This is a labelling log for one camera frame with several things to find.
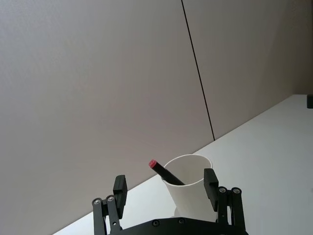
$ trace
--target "screw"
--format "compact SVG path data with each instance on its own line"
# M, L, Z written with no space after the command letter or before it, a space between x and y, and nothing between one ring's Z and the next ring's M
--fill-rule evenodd
M234 189L233 189L233 192L234 192L234 193L240 193L240 190L237 189L237 188L234 188Z
M179 223L179 224L184 224L184 223L185 223L185 220L184 220L184 219L179 219L179 220L178 220L178 223Z
M114 200L114 197L113 197L113 196L108 197L108 201L109 201L109 202L111 202L111 201L113 201L113 200Z
M157 219L155 219L154 221L152 221L152 226L157 227L160 225L160 221L158 221Z

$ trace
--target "paper cup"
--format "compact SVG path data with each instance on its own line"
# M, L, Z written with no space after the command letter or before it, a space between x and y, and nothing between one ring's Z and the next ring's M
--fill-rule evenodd
M204 169L212 168L211 161L200 155L188 154L174 158L164 167L185 184L178 186L163 180L180 216L215 222L217 213L213 211L203 184Z

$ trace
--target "marker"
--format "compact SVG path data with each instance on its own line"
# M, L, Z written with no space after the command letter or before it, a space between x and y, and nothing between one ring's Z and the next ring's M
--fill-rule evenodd
M173 175L169 170L162 167L156 160L151 160L149 162L149 167L154 170L157 174L159 174L163 180L167 181L173 185L185 185L182 181L180 181L175 175Z

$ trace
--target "table surface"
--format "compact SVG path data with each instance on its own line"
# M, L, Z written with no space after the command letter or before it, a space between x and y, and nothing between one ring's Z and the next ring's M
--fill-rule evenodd
M313 234L313 109L305 95L289 97L196 153L212 160L221 186L243 190L249 234ZM154 176L129 191L121 226L171 217L175 208ZM55 233L68 234L93 235L92 213Z

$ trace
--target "gray wall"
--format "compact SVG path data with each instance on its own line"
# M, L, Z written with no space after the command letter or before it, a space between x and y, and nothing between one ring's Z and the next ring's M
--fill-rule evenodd
M184 0L216 138L313 93L311 0Z
M1 1L0 234L56 232L213 141L180 1Z
M179 0L0 3L0 234L51 234L213 141ZM306 5L184 3L217 137L310 90Z

